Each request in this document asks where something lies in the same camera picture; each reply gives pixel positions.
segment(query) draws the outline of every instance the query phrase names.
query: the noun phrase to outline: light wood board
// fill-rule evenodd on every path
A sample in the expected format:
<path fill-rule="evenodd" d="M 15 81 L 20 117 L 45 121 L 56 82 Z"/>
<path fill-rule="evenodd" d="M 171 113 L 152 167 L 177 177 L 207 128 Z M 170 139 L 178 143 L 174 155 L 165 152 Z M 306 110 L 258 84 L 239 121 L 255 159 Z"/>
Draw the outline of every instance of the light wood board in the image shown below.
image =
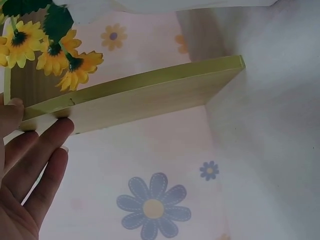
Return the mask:
<path fill-rule="evenodd" d="M 192 62 L 141 73 L 29 106 L 19 130 L 42 133 L 69 117 L 74 134 L 204 105 L 245 68 L 241 56 Z"/>

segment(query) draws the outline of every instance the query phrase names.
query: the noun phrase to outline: hand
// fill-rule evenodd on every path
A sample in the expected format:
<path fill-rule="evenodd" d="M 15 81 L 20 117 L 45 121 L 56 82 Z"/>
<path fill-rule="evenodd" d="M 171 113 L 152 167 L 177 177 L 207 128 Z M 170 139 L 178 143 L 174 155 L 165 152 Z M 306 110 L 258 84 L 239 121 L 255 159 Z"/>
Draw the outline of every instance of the hand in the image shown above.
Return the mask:
<path fill-rule="evenodd" d="M 13 99 L 3 105 L 0 95 L 0 138 L 21 123 L 24 106 Z M 60 148 L 73 132 L 74 124 L 58 120 L 41 136 L 26 132 L 4 146 L 0 141 L 0 239 L 38 240 L 41 224 L 64 176 L 68 153 Z M 46 166 L 28 199 L 23 200 Z"/>

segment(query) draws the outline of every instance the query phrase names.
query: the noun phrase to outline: wallpaper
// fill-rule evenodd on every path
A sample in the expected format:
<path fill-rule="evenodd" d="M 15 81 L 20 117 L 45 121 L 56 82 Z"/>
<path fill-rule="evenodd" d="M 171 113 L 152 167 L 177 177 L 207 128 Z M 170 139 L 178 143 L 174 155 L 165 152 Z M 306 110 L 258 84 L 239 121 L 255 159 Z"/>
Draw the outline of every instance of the wallpaper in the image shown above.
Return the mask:
<path fill-rule="evenodd" d="M 72 136 L 46 240 L 231 240 L 204 106 Z"/>
<path fill-rule="evenodd" d="M 103 82 L 190 62 L 188 47 L 174 12 L 111 12 L 88 25 L 76 25 L 78 51 L 103 53 L 104 62 L 86 88 Z"/>

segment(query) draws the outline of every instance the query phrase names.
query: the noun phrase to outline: blue flower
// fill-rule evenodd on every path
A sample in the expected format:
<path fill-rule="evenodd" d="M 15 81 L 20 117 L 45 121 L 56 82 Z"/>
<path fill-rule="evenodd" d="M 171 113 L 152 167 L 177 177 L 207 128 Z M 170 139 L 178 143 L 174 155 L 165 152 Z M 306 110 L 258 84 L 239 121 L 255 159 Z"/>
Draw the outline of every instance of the blue flower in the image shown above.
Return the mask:
<path fill-rule="evenodd" d="M 156 239 L 158 230 L 166 238 L 174 238 L 179 230 L 173 221 L 185 222 L 191 218 L 189 208 L 176 206 L 187 195 L 185 187 L 175 185 L 166 191 L 168 179 L 165 174 L 153 174 L 149 188 L 140 177 L 131 178 L 128 186 L 134 197 L 120 195 L 116 204 L 122 210 L 132 212 L 122 219 L 122 226 L 129 230 L 142 226 L 142 240 Z"/>
<path fill-rule="evenodd" d="M 201 177 L 209 181 L 210 179 L 216 179 L 216 175 L 219 173 L 218 164 L 214 161 L 205 162 L 202 167 L 200 167 Z"/>

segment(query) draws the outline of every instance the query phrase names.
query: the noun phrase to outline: yellow flower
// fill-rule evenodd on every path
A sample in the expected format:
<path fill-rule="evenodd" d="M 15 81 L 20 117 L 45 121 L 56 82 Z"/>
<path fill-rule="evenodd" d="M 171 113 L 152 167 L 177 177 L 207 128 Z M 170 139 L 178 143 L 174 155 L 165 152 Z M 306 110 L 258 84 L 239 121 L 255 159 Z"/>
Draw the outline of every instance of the yellow flower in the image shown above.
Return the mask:
<path fill-rule="evenodd" d="M 33 24 L 31 21 L 27 24 L 19 21 L 15 31 L 11 26 L 7 27 L 6 46 L 10 51 L 10 55 L 7 56 L 9 68 L 12 69 L 16 63 L 23 68 L 26 65 L 26 59 L 35 60 L 34 51 L 40 50 L 40 40 L 45 36 L 39 27 L 40 22 Z"/>
<path fill-rule="evenodd" d="M 97 71 L 97 65 L 104 61 L 103 54 L 95 51 L 88 54 L 83 52 L 74 57 L 69 54 L 67 58 L 69 60 L 68 71 L 57 85 L 57 87 L 61 86 L 61 91 L 65 91 L 67 88 L 75 91 L 79 84 L 86 84 L 89 80 L 89 74 Z"/>
<path fill-rule="evenodd" d="M 3 67 L 8 66 L 7 56 L 9 55 L 9 49 L 6 46 L 7 39 L 0 36 L 0 65 Z"/>
<path fill-rule="evenodd" d="M 175 36 L 174 40 L 177 44 L 181 45 L 178 48 L 178 52 L 181 54 L 187 54 L 188 53 L 188 46 L 187 46 L 187 43 L 185 41 L 184 36 L 182 36 L 181 34 L 177 35 L 177 36 Z"/>
<path fill-rule="evenodd" d="M 79 39 L 74 39 L 76 34 L 77 30 L 69 30 L 61 38 L 61 43 L 72 56 L 78 54 L 75 48 L 79 47 L 82 43 Z M 48 36 L 45 36 L 40 50 L 43 53 L 38 57 L 36 69 L 43 69 L 46 76 L 51 73 L 55 76 L 60 76 L 62 71 L 68 67 L 69 62 L 59 43 L 53 43 L 51 40 L 49 41 Z"/>
<path fill-rule="evenodd" d="M 113 51 L 115 47 L 118 49 L 122 48 L 122 41 L 128 37 L 128 35 L 125 34 L 126 29 L 125 26 L 120 27 L 119 23 L 114 26 L 106 26 L 105 32 L 101 34 L 101 38 L 104 39 L 101 45 L 108 47 L 109 51 Z"/>
<path fill-rule="evenodd" d="M 0 5 L 0 24 L 4 24 L 7 20 L 7 16 L 4 15 L 4 12 L 2 11 L 2 5 Z"/>
<path fill-rule="evenodd" d="M 218 237 L 216 240 L 231 240 L 227 234 L 222 234 L 221 237 Z"/>

